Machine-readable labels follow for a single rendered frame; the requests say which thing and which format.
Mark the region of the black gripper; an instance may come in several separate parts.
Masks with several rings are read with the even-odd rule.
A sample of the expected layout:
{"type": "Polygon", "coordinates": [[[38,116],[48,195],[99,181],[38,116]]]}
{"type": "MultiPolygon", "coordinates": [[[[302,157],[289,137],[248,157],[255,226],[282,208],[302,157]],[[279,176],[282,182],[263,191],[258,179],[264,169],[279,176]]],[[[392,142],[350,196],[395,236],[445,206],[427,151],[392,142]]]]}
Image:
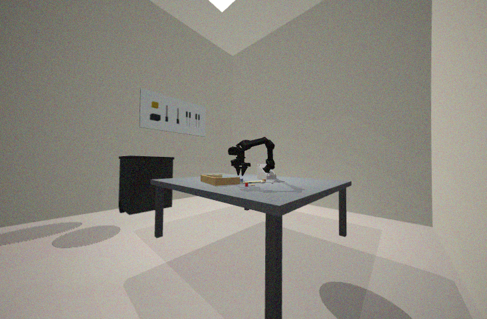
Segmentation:
{"type": "Polygon", "coordinates": [[[246,169],[247,169],[247,167],[250,167],[250,163],[245,163],[245,162],[244,162],[244,159],[246,158],[245,156],[237,156],[237,157],[241,159],[241,163],[238,163],[238,164],[236,164],[236,165],[232,165],[232,164],[231,164],[231,166],[234,166],[234,168],[235,168],[235,169],[236,169],[236,171],[237,171],[237,175],[239,175],[240,170],[241,170],[241,173],[242,173],[242,176],[243,176],[243,175],[244,175],[244,173],[245,173],[245,171],[246,171],[246,169]],[[239,167],[240,165],[241,165],[242,167],[239,167]]]}

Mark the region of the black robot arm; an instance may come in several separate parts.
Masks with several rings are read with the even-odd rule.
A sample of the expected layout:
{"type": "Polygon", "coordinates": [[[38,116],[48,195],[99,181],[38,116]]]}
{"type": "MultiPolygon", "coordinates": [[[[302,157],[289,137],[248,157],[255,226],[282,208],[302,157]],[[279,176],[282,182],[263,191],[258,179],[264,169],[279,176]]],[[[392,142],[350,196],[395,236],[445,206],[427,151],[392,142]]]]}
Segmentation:
{"type": "MultiPolygon", "coordinates": [[[[236,147],[231,147],[228,150],[229,155],[234,155],[234,156],[244,156],[244,151],[251,149],[253,146],[258,146],[261,144],[265,144],[267,148],[267,153],[268,153],[268,159],[266,159],[266,166],[263,168],[263,170],[266,173],[270,173],[269,171],[271,169],[274,169],[275,162],[273,160],[273,149],[274,149],[274,144],[272,143],[271,140],[268,140],[266,137],[259,138],[256,140],[243,140],[240,143],[236,145],[236,147]],[[241,146],[241,147],[240,147],[241,146]]],[[[231,160],[232,165],[236,165],[238,163],[241,163],[240,158],[236,158],[231,160]]]]}

